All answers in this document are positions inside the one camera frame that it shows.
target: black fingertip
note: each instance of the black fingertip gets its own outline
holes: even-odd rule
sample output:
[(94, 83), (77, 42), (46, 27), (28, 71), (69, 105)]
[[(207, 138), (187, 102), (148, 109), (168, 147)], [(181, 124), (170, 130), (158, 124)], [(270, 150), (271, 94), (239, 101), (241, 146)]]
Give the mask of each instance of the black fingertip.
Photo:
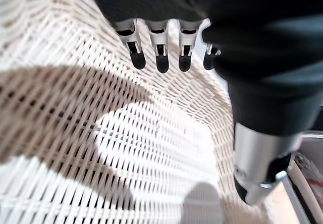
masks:
[(161, 73), (166, 73), (169, 68), (168, 56), (157, 56), (156, 66), (158, 71)]
[(215, 60), (215, 55), (211, 54), (208, 55), (205, 53), (204, 60), (203, 60), (203, 66), (206, 70), (211, 70), (214, 68), (214, 63), (213, 61)]
[(191, 56), (180, 56), (178, 66), (182, 72), (186, 72), (191, 67)]
[(236, 177), (234, 177), (234, 184), (236, 186), (236, 190), (238, 192), (238, 195), (240, 196), (240, 198), (245, 202), (246, 202), (246, 195), (247, 195), (247, 191), (245, 190), (245, 188), (243, 188), (239, 182), (237, 181)]
[(141, 51), (141, 53), (131, 53), (130, 58), (135, 68), (143, 69), (146, 66), (146, 60), (143, 51)]

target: robotic hand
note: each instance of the robotic hand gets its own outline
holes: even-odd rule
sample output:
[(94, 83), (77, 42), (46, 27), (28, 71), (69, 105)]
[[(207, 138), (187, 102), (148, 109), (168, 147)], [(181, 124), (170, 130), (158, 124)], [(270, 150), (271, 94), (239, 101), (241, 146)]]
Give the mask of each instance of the robotic hand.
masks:
[(322, 103), (323, 0), (95, 0), (145, 67), (136, 18), (146, 21), (157, 69), (169, 68), (168, 19), (180, 22), (179, 68), (189, 70), (201, 21), (204, 67), (228, 81), (234, 117), (235, 185), (257, 204), (286, 176), (301, 132)]

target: woven basket wall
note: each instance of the woven basket wall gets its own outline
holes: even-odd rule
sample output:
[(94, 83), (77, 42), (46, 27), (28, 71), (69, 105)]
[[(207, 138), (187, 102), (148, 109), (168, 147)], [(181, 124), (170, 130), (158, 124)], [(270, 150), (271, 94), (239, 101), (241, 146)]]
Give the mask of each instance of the woven basket wall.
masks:
[(233, 184), (230, 102), (193, 58), (136, 70), (93, 0), (0, 0), (0, 223), (275, 223)]

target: wicker weave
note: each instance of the wicker weave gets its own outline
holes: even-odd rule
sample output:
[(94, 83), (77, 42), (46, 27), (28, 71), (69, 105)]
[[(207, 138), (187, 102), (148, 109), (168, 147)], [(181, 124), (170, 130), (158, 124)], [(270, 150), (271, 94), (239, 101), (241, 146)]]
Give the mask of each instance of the wicker weave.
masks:
[(0, 223), (275, 223), (233, 184), (227, 96), (129, 55), (93, 0), (0, 0)]

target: white wicker basket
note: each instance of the white wicker basket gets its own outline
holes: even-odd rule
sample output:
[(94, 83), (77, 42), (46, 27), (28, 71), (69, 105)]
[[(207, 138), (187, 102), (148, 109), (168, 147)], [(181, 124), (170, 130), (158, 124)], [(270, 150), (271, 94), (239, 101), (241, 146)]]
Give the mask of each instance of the white wicker basket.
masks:
[(141, 71), (93, 0), (0, 0), (0, 223), (276, 221), (235, 192), (226, 94), (139, 29)]

